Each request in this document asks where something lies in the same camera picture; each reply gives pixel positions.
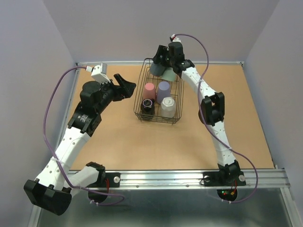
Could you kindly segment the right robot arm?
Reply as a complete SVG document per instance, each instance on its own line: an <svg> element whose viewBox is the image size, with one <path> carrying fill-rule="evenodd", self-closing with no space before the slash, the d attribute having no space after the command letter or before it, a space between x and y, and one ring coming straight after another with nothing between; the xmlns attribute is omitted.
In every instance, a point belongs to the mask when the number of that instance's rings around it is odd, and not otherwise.
<svg viewBox="0 0 303 227"><path fill-rule="evenodd" d="M231 151L224 128L225 97L222 92L213 90L198 73L194 63L185 58L183 45L175 41L167 46L159 45L152 59L151 74L161 76L166 69L173 72L188 83L197 93L199 103L199 119L211 134L215 147L219 170L214 174L206 174L206 186L228 186L238 180L241 169Z"/></svg>

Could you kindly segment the black mug white inside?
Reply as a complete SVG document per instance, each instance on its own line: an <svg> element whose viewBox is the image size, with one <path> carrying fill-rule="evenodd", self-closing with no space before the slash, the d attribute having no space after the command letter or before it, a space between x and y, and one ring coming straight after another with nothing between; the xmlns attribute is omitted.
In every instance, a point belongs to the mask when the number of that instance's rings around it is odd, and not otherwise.
<svg viewBox="0 0 303 227"><path fill-rule="evenodd" d="M141 102L141 117L145 121L151 121L155 114L154 99L144 99Z"/></svg>

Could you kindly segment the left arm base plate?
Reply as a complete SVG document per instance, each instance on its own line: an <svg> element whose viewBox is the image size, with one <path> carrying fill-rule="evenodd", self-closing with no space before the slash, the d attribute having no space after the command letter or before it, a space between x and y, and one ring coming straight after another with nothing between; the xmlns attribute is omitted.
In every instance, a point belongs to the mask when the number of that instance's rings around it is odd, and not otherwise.
<svg viewBox="0 0 303 227"><path fill-rule="evenodd" d="M120 187L120 172L105 172L105 176L98 176L94 183L87 185L88 188L119 188Z"/></svg>

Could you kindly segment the lavender cup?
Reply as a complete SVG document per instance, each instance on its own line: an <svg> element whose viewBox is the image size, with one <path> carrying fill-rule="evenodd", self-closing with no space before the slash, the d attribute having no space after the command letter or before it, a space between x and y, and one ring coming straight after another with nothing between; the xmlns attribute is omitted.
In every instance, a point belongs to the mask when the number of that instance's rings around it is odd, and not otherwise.
<svg viewBox="0 0 303 227"><path fill-rule="evenodd" d="M158 91L156 101L158 104L161 104L163 99L170 97L170 83L167 81L162 81L158 84Z"/></svg>

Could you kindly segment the pink cup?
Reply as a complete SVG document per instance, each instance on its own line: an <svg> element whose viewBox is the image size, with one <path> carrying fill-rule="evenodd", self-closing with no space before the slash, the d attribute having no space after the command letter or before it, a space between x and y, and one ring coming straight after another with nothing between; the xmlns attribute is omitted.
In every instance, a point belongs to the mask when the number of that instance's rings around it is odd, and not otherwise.
<svg viewBox="0 0 303 227"><path fill-rule="evenodd" d="M143 99L156 100L156 87L153 83L146 83L143 88Z"/></svg>

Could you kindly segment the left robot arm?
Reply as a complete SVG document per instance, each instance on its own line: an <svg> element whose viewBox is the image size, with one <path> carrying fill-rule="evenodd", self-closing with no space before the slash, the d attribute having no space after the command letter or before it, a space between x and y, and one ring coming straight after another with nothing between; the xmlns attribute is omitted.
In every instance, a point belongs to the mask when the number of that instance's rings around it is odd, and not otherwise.
<svg viewBox="0 0 303 227"><path fill-rule="evenodd" d="M24 185L33 205L60 216L79 190L87 190L92 184L109 187L105 167L95 162L89 162L71 178L67 173L101 123L101 113L111 102L130 98L134 93L135 83L123 79L120 74L115 74L114 78L117 85L105 78L102 82L89 81L82 86L80 102L68 122L63 139L52 152L52 158L35 180L27 180Z"/></svg>

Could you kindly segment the green cup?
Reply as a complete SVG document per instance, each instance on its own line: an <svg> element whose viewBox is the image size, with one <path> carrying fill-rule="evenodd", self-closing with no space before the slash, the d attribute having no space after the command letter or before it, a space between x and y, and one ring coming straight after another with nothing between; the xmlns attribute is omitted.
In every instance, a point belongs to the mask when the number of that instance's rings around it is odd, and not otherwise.
<svg viewBox="0 0 303 227"><path fill-rule="evenodd" d="M176 74L172 68L167 68L164 73L160 76L162 80L173 82L176 80Z"/></svg>

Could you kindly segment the grey mug white inside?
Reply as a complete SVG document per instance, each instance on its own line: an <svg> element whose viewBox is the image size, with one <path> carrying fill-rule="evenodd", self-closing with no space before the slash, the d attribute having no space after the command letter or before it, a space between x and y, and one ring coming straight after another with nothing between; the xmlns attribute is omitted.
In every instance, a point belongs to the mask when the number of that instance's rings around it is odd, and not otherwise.
<svg viewBox="0 0 303 227"><path fill-rule="evenodd" d="M150 73L155 77L161 77L166 71L166 69L167 67L153 62L150 66Z"/></svg>

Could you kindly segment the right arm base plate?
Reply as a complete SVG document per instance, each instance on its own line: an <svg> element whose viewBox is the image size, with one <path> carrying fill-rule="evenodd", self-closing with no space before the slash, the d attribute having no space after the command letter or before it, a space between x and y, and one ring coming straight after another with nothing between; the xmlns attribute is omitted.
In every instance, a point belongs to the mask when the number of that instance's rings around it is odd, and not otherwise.
<svg viewBox="0 0 303 227"><path fill-rule="evenodd" d="M216 172L203 172L203 177L200 180L200 185L205 187L224 187L224 186L245 186L246 180L244 177L244 173L240 172L240 174L232 175L232 176L223 176L223 174Z"/></svg>

